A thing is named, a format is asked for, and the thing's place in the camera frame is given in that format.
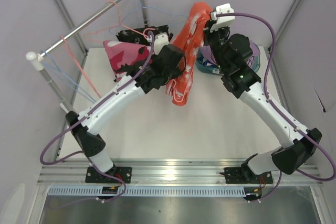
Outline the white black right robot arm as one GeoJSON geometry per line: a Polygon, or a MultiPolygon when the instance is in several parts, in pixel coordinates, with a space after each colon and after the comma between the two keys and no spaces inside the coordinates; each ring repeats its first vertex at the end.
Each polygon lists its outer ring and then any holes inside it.
{"type": "Polygon", "coordinates": [[[204,29],[204,43],[211,49],[223,85],[267,124],[280,144],[275,150],[245,160],[242,174],[247,181],[277,170],[291,175],[315,153],[322,133],[317,128],[307,128],[272,99],[260,76],[246,62],[254,53],[249,38],[229,32],[229,27],[204,29]]]}

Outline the aluminium mounting rail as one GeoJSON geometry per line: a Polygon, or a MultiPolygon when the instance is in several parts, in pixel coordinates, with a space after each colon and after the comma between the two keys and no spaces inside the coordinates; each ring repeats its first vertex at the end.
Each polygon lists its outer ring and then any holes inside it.
{"type": "MultiPolygon", "coordinates": [[[[139,186],[224,186],[221,173],[226,167],[238,167],[243,159],[115,159],[117,166],[132,168],[131,185],[139,186]]],[[[84,158],[68,159],[43,166],[40,185],[83,185],[89,167],[84,158]]]]}

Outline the pink patterned trousers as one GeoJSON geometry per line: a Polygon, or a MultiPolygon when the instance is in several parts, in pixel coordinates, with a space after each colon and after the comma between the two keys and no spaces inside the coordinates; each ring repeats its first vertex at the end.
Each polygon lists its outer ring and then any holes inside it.
{"type": "Polygon", "coordinates": [[[119,70],[122,66],[146,60],[150,53],[150,46],[130,42],[106,40],[103,45],[115,76],[115,82],[124,75],[124,72],[119,70]]]}

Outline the orange trousers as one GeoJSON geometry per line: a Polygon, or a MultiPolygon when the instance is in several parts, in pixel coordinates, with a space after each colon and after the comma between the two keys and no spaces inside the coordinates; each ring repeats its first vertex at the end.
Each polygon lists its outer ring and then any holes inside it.
{"type": "Polygon", "coordinates": [[[184,106],[187,103],[193,84],[194,68],[198,50],[204,44],[203,29],[210,20],[213,9],[206,2],[196,2],[190,9],[188,18],[173,45],[183,50],[186,66],[177,79],[171,80],[166,85],[166,94],[172,97],[173,104],[184,106]]]}

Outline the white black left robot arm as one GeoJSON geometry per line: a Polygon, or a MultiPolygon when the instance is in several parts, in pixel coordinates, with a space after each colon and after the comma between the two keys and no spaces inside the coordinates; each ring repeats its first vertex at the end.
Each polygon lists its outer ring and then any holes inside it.
{"type": "Polygon", "coordinates": [[[71,134],[100,174],[112,178],[117,170],[107,153],[100,131],[126,106],[152,89],[159,89],[181,76],[185,67],[183,50],[167,44],[157,55],[151,52],[145,60],[122,65],[120,70],[125,73],[124,76],[94,105],[80,113],[70,111],[66,114],[71,134]]]}

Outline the black white trousers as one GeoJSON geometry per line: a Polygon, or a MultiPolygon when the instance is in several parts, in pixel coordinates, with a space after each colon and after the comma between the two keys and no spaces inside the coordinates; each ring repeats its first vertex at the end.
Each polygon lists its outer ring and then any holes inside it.
{"type": "MultiPolygon", "coordinates": [[[[152,31],[154,35],[166,33],[169,37],[169,41],[172,40],[174,34],[170,32],[168,25],[162,25],[162,26],[150,26],[150,28],[153,28],[152,31]]],[[[142,33],[144,32],[145,28],[136,28],[136,32],[131,31],[130,29],[127,30],[121,30],[117,32],[115,35],[120,42],[129,42],[133,44],[139,44],[139,45],[146,45],[149,46],[150,43],[143,37],[142,33]]]]}

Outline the metal clothes rack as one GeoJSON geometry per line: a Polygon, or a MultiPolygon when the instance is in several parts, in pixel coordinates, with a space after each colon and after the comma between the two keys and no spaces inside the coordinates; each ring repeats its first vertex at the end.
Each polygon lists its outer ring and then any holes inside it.
{"type": "Polygon", "coordinates": [[[84,28],[86,28],[88,25],[90,25],[92,22],[97,20],[100,16],[102,16],[104,13],[106,13],[108,10],[110,10],[112,7],[116,6],[117,3],[119,3],[122,0],[114,0],[112,3],[108,2],[104,5],[103,8],[96,11],[94,14],[89,16],[85,21],[80,23],[79,25],[75,26],[72,19],[70,18],[67,9],[65,8],[65,5],[63,4],[62,0],[53,0],[56,4],[56,7],[61,13],[62,18],[65,20],[65,23],[68,28],[70,28],[70,32],[64,36],[64,38],[56,41],[53,45],[51,45],[49,48],[46,49],[45,52],[42,52],[40,54],[30,51],[26,54],[26,59],[31,63],[31,65],[35,68],[36,71],[38,71],[41,76],[45,79],[45,81],[48,83],[49,87],[52,89],[54,94],[57,96],[57,98],[60,101],[60,106],[65,112],[69,112],[73,109],[73,106],[70,104],[70,102],[66,99],[65,95],[61,92],[59,87],[56,85],[50,74],[47,72],[47,70],[44,68],[42,61],[47,56],[48,53],[56,50],[61,45],[63,45],[68,39],[75,37],[75,41],[79,45],[81,51],[86,55],[87,51],[83,44],[82,39],[78,36],[78,33],[82,31],[84,28]]]}

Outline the pink hanger of orange trousers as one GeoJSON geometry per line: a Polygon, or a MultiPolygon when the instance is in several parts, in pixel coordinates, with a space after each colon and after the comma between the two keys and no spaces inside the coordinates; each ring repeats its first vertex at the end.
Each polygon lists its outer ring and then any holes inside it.
{"type": "Polygon", "coordinates": [[[78,70],[80,71],[80,73],[84,76],[84,78],[86,79],[86,81],[88,82],[88,84],[91,86],[91,88],[93,89],[93,91],[95,92],[95,94],[101,98],[100,93],[98,92],[97,88],[95,87],[95,85],[92,83],[92,81],[90,80],[90,78],[88,77],[88,75],[86,74],[86,72],[83,70],[81,64],[78,62],[76,56],[74,55],[74,53],[71,50],[71,47],[69,45],[69,43],[66,41],[66,39],[61,36],[60,37],[62,42],[64,43],[66,50],[68,52],[68,54],[70,55],[70,57],[72,58],[73,62],[75,63],[76,67],[78,68],[78,70]]]}

